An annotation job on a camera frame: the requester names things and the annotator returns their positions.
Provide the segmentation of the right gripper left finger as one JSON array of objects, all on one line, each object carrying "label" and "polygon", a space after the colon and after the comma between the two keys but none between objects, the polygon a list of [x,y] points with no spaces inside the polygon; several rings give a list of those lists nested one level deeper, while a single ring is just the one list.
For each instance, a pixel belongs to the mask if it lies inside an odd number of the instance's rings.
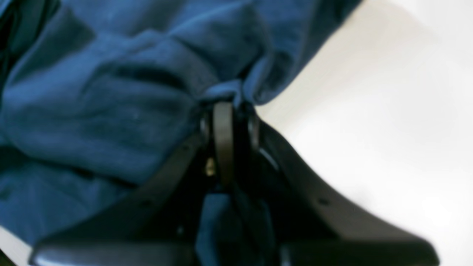
[{"label": "right gripper left finger", "polygon": [[197,266],[206,194],[234,180],[233,105],[219,102],[201,129],[144,185],[87,221],[42,240],[32,266]]}]

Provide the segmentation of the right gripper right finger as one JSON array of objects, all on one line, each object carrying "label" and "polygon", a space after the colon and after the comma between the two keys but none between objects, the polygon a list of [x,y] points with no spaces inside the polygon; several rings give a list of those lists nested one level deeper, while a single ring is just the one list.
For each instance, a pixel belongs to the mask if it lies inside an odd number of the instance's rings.
[{"label": "right gripper right finger", "polygon": [[272,266],[438,266],[425,239],[328,185],[255,109],[235,110],[238,181],[269,217]]}]

